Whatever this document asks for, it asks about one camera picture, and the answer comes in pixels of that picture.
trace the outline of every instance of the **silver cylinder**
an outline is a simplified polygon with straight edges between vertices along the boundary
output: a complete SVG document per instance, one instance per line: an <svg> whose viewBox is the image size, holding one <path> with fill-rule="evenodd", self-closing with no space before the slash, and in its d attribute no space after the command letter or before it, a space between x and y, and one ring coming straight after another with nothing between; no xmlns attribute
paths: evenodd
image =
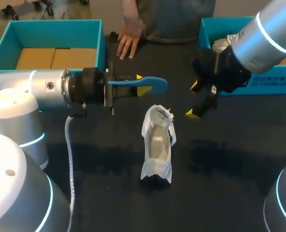
<svg viewBox="0 0 286 232"><path fill-rule="evenodd" d="M265 200L263 216L268 232L286 232L286 167Z"/></svg>
<svg viewBox="0 0 286 232"><path fill-rule="evenodd" d="M57 185L0 135L0 232L66 232L70 207Z"/></svg>
<svg viewBox="0 0 286 232"><path fill-rule="evenodd" d="M273 0L235 36L232 50L249 71L264 73L286 58L286 0Z"/></svg>
<svg viewBox="0 0 286 232"><path fill-rule="evenodd" d="M48 165L48 154L35 97L29 93L0 94L0 134L15 141L41 169Z"/></svg>
<svg viewBox="0 0 286 232"><path fill-rule="evenodd" d="M35 96L39 109L56 109L71 104L68 70L34 70L0 73L0 91L17 88Z"/></svg>

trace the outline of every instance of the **screw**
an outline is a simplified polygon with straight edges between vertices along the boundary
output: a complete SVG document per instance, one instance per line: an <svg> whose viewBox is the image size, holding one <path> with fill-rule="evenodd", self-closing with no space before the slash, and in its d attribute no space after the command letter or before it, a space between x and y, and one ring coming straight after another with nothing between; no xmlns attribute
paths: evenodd
<svg viewBox="0 0 286 232"><path fill-rule="evenodd" d="M46 87L48 89L54 89L54 83L53 82L49 82L49 83L47 83Z"/></svg>

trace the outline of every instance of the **shoe upper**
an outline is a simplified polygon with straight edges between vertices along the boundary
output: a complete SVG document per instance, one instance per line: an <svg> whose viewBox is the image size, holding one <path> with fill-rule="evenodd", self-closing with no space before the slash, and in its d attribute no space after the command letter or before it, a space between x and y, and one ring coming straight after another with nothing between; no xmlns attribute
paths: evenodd
<svg viewBox="0 0 286 232"><path fill-rule="evenodd" d="M141 179L157 174L171 182L171 147L176 142L173 114L161 105L153 105L146 112L142 136L145 142L145 160Z"/></svg>

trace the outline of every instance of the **person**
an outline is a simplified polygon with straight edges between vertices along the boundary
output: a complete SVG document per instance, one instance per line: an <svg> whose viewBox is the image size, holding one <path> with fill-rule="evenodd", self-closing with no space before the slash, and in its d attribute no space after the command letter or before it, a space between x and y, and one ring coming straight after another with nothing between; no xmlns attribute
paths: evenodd
<svg viewBox="0 0 286 232"><path fill-rule="evenodd" d="M212 17L216 0L122 0L123 25L117 55L133 58L140 38L181 44L197 40L202 17Z"/></svg>

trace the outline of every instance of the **person's hand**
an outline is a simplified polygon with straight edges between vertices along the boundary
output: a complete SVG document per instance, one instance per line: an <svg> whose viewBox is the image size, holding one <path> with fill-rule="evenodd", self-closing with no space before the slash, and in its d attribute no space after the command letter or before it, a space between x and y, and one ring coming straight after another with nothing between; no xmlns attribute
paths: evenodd
<svg viewBox="0 0 286 232"><path fill-rule="evenodd" d="M124 59L129 48L131 47L129 58L133 58L137 50L140 38L145 36L146 36L146 27L139 17L125 18L122 30L117 39L118 41L117 55L121 59Z"/></svg>

